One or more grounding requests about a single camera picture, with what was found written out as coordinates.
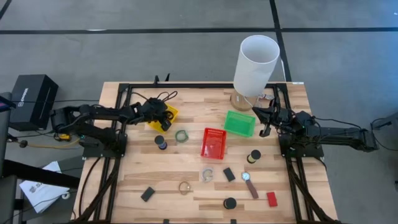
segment wooden tabletop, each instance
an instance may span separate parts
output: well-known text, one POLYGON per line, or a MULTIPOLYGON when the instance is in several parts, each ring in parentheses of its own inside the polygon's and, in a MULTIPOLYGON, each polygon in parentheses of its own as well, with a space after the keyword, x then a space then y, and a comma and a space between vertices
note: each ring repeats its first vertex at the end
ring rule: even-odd
MULTIPOLYGON (((106 82, 103 86, 99 103, 114 107, 118 90, 118 82, 106 82)), ((290 104, 296 112, 310 113, 307 94, 303 84, 287 83, 290 104)), ((229 223, 237 219, 238 223, 295 223, 292 196, 285 159, 280 155, 279 143, 275 129, 266 138, 258 136, 264 125, 256 118, 255 134, 252 138, 244 138, 228 133, 226 151, 223 160, 204 159, 200 156, 201 143, 205 128, 223 129, 228 110, 234 110, 229 102, 232 88, 136 88, 136 91, 146 97, 156 97, 163 91, 178 91, 177 97, 168 101, 180 113, 164 134, 169 145, 161 151, 155 144, 158 135, 147 124, 128 126, 128 146, 126 155, 121 159, 118 176, 118 187, 114 201, 113 223, 162 223, 167 218, 171 223, 229 223), (175 132, 187 130, 189 140, 177 143, 175 132), (257 149, 261 158, 254 164, 246 161, 247 155, 257 149), (211 182, 201 181, 201 171, 206 167, 214 169, 211 182), (230 167, 236 179, 228 182, 223 169, 230 167), (253 199, 248 187, 241 178, 241 173, 247 171, 259 194, 259 199, 253 199), (192 191, 181 195, 178 185, 188 181, 192 191), (152 187, 156 193, 144 202, 140 196, 146 188, 152 187), (275 192, 278 206, 270 207, 267 192, 275 192), (233 197, 237 200, 234 210, 226 210, 223 200, 233 197)), ((131 103, 144 102, 144 99, 132 95, 131 103)), ((260 102, 267 107, 268 101, 260 102)), ((252 111, 243 112, 254 115, 252 111)), ((96 121, 98 127, 110 126, 108 121, 96 121)), ((82 181, 78 189, 74 211, 78 213, 78 202, 83 180, 95 159, 85 161, 82 181)), ((98 192, 101 172, 101 159, 90 175, 83 195, 83 209, 88 206, 98 192)), ((324 166, 313 158, 303 158, 310 193, 322 209, 337 218, 335 206, 330 192, 330 186, 324 166)), ((306 217, 301 194, 300 206, 303 218, 306 217)), ((105 217, 108 194, 103 200, 101 217, 105 217)))

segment black camera box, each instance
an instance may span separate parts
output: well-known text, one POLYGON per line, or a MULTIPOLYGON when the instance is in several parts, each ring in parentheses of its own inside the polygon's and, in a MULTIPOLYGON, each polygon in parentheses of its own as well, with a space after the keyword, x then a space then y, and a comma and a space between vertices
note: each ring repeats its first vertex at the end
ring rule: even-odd
POLYGON ((47 128, 58 85, 46 75, 19 75, 12 90, 16 108, 9 126, 18 131, 47 128))

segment watch strap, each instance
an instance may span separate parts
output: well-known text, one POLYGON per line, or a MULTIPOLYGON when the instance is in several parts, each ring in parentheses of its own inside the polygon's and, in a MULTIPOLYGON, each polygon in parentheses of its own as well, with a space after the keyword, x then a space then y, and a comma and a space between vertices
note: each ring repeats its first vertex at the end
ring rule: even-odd
POLYGON ((250 190, 251 195, 253 196, 254 199, 259 198, 259 194, 257 193, 256 188, 254 188, 253 183, 250 180, 246 181, 246 184, 248 185, 248 188, 250 190))

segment yellow bin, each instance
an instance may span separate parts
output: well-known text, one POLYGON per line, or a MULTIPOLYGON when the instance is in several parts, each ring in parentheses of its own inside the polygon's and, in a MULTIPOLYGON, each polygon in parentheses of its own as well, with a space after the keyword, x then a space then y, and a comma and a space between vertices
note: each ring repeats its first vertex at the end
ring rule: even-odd
MULTIPOLYGON (((167 105, 167 109, 166 109, 166 110, 169 111, 169 112, 171 112, 171 113, 174 115, 174 116, 173 116, 173 119, 170 120, 170 122, 173 123, 174 120, 177 118, 178 110, 175 109, 174 107, 170 106, 170 105, 167 104, 167 103, 166 103, 166 105, 167 105)), ((162 134, 166 133, 165 131, 163 131, 162 125, 161 125, 158 121, 147 122, 147 124, 148 124, 150 127, 152 127, 153 129, 155 129, 156 131, 158 131, 158 132, 160 132, 160 133, 162 133, 162 134)))

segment watch face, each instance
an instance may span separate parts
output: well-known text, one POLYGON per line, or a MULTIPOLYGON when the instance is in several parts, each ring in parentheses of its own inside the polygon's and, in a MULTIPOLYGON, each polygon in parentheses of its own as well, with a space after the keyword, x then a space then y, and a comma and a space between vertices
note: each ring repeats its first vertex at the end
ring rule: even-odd
POLYGON ((249 180, 249 179, 250 179, 250 174, 249 174, 248 172, 242 173, 242 179, 243 179, 244 181, 249 180))

